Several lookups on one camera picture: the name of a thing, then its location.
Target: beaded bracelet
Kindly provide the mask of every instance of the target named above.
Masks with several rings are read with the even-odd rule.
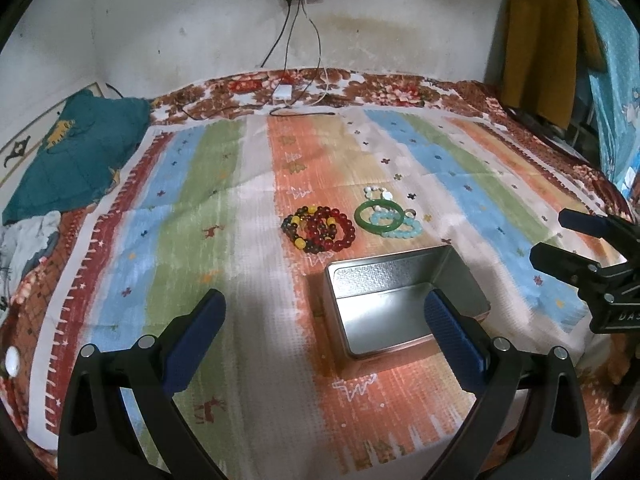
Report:
[[[409,231],[400,230],[400,228],[395,231],[389,231],[386,233],[382,233],[382,236],[385,238],[415,238],[422,233],[422,224],[417,221],[415,218],[407,215],[407,211],[402,215],[402,223],[411,228]],[[376,211],[371,215],[370,222],[373,225],[380,225],[381,220],[392,220],[394,218],[398,218],[398,213],[396,211]]]
[[[342,240],[335,240],[338,225],[344,233]],[[305,229],[306,238],[298,234],[299,226]],[[351,247],[356,239],[356,228],[347,215],[341,213],[339,209],[331,209],[327,206],[302,206],[295,214],[287,216],[280,228],[293,244],[305,253],[318,254],[325,251],[337,253]]]
[[[397,211],[399,214],[398,218],[394,218],[393,221],[391,222],[391,224],[389,225],[384,225],[384,226],[380,226],[380,225],[373,225],[369,222],[365,222],[362,219],[362,212],[367,208],[367,207],[375,207],[379,205],[380,207],[383,207],[385,209],[393,209],[394,211]],[[353,217],[356,220],[356,224],[358,224],[360,227],[362,227],[365,231],[368,231],[369,233],[375,234],[375,235],[381,235],[382,233],[386,233],[389,231],[395,231],[396,229],[398,229],[401,225],[402,225],[402,218],[404,217],[404,210],[402,210],[402,208],[395,202],[391,202],[391,200],[368,200],[366,202],[363,202],[362,204],[360,204],[358,206],[358,208],[356,209],[356,211],[353,213]]]

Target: blue stripe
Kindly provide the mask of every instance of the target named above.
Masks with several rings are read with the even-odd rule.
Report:
[[[529,251],[532,244],[509,222],[474,176],[466,174],[445,148],[429,142],[415,131],[401,114],[382,110],[368,110],[366,114],[395,141],[405,144],[415,160],[437,177],[452,200],[456,201],[466,220],[494,248],[527,304],[558,323],[565,332],[570,332],[587,313],[586,307],[572,287],[551,276],[540,275],[531,266]],[[428,196],[421,198],[423,203],[428,204]],[[518,254],[518,249],[524,252],[524,256]],[[542,279],[541,285],[536,284],[537,276]]]
[[[156,273],[160,229],[180,197],[205,129],[205,126],[196,126],[175,134],[156,162],[142,202],[125,213],[122,229],[126,236],[118,240],[121,245],[113,247],[119,254],[107,270],[108,277],[103,279],[102,284],[108,286],[108,291],[102,304],[94,306],[100,308],[100,316],[88,338],[102,352],[130,348],[142,335],[146,323],[146,297]],[[123,390],[123,398],[139,433],[142,416],[132,392]]]

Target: blue gripper pad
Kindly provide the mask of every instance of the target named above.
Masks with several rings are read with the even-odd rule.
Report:
[[[460,388],[479,397],[486,387],[487,362],[460,325],[460,314],[452,312],[446,298],[432,290],[424,300],[424,319]]]
[[[168,396],[187,389],[225,322],[225,314],[225,297],[217,290],[210,290],[194,309],[191,322],[166,356],[162,389]]]
[[[558,221],[565,229],[584,233],[594,238],[604,238],[609,230],[609,221],[604,216],[588,215],[572,209],[562,209]]]

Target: silver rectangular container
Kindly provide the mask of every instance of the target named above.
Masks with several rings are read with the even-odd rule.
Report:
[[[329,264],[322,303],[340,377],[401,366],[439,351],[424,320],[424,298],[441,289],[463,316],[490,310],[450,245]]]

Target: teal pillow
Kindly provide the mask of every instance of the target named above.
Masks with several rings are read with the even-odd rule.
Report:
[[[100,200],[149,126],[149,102],[105,99],[89,90],[72,95],[38,149],[2,213],[2,223]]]

